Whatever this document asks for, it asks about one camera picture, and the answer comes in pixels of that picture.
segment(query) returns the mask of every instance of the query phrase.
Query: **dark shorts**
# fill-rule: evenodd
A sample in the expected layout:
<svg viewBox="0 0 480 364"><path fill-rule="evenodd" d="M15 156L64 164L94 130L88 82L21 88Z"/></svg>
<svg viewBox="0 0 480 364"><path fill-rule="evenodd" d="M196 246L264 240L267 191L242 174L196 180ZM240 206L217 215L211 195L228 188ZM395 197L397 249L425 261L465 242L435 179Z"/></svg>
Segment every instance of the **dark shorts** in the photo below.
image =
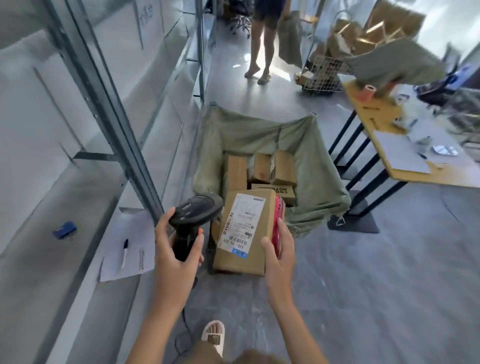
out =
<svg viewBox="0 0 480 364"><path fill-rule="evenodd" d="M286 0L255 0L253 19L264 22L268 29L276 30L285 3Z"/></svg>

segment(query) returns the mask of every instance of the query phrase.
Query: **black barcode scanner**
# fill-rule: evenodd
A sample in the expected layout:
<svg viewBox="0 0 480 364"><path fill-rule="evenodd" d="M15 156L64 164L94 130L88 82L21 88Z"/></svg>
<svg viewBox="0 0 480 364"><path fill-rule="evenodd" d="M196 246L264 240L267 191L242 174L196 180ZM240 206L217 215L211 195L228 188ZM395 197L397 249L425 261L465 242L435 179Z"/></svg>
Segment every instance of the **black barcode scanner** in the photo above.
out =
<svg viewBox="0 0 480 364"><path fill-rule="evenodd" d="M199 227L216 218L222 207L223 200L220 196L199 194L175 208L169 222L176 230L172 249L179 261L187 260Z"/></svg>

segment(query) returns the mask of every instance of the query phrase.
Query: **foot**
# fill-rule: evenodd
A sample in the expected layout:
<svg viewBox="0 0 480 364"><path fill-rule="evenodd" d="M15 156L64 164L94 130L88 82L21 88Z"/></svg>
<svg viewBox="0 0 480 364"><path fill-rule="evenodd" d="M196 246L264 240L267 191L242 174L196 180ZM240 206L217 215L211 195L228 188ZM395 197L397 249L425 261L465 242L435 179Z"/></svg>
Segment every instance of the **foot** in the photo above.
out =
<svg viewBox="0 0 480 364"><path fill-rule="evenodd" d="M270 72L265 70L264 73L262 74L262 77L260 77L257 81L259 85L266 85L270 81Z"/></svg>
<svg viewBox="0 0 480 364"><path fill-rule="evenodd" d="M223 356L225 326L222 322L218 320L209 322L202 333L202 341L207 341L212 344L220 356Z"/></svg>
<svg viewBox="0 0 480 364"><path fill-rule="evenodd" d="M257 64L250 65L250 68L245 73L245 78L252 78L253 75L256 74L258 71L260 71L260 67L258 67Z"/></svg>

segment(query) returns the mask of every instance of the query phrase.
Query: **tape roll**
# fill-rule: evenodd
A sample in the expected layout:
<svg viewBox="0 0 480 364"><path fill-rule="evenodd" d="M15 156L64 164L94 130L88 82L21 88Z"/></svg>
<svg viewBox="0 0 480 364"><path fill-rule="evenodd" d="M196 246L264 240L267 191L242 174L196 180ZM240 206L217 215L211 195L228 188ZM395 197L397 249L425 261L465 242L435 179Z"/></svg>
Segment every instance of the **tape roll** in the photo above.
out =
<svg viewBox="0 0 480 364"><path fill-rule="evenodd" d="M373 87L372 85L365 85L363 90L361 90L358 94L357 100L361 102L370 102L375 92L377 92L377 89L375 87Z"/></svg>

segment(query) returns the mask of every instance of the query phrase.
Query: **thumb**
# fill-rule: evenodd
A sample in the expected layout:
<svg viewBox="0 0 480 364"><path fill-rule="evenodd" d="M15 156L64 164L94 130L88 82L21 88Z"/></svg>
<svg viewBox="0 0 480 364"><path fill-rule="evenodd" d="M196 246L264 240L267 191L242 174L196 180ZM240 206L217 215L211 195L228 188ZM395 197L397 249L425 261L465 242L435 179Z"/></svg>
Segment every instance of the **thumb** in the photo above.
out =
<svg viewBox="0 0 480 364"><path fill-rule="evenodd" d="M262 247L265 252L265 262L267 263L267 265L278 264L278 259L276 258L275 254L275 248L273 247L270 239L268 239L267 237L263 237L260 242L262 243Z"/></svg>
<svg viewBox="0 0 480 364"><path fill-rule="evenodd" d="M188 266L193 266L195 267L195 269L197 269L200 255L202 255L203 245L204 245L204 230L199 229L198 235L195 241L193 242L192 249L190 250L187 260L185 261L185 263L187 263Z"/></svg>

